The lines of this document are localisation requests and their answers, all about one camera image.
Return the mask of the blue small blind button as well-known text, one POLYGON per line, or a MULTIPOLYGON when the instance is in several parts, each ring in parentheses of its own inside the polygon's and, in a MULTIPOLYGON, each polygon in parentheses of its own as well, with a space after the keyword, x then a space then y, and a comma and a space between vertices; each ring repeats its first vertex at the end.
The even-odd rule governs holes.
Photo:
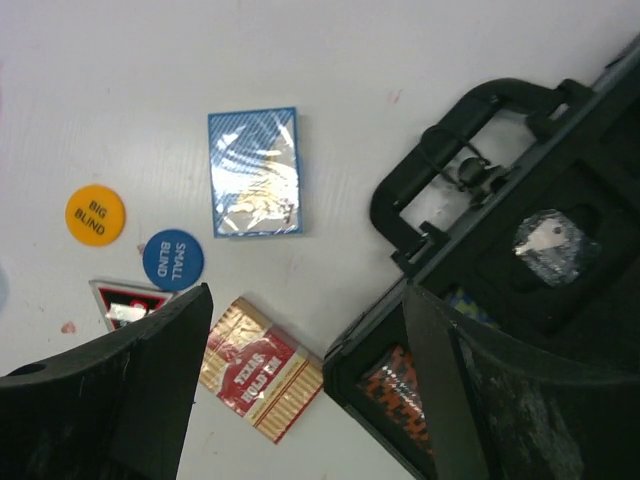
POLYGON ((147 241, 142 263, 147 278, 158 289, 178 292, 189 289, 199 280, 204 254, 200 243, 190 233, 166 229, 147 241))

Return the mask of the yellow big blind button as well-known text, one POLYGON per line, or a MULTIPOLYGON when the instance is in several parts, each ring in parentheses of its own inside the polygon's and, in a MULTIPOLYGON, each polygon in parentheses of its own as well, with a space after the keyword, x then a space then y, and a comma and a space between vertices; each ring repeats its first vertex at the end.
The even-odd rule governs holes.
POLYGON ((110 245, 121 235, 126 209, 111 188, 91 184, 76 190, 65 209, 66 226, 80 243, 91 247, 110 245))

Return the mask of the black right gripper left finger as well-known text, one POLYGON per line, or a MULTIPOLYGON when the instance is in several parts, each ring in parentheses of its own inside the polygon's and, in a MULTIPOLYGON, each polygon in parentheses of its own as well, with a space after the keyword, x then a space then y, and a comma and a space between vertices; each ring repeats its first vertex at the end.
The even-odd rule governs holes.
POLYGON ((212 313, 202 283, 2 377, 2 478, 176 478, 212 313))

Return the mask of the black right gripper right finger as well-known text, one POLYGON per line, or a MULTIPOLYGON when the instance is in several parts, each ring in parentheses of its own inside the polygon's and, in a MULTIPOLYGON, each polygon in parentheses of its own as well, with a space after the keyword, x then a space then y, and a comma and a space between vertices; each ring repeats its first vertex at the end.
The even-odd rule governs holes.
POLYGON ((635 479, 639 378, 554 355, 424 288, 404 293, 441 479, 635 479))

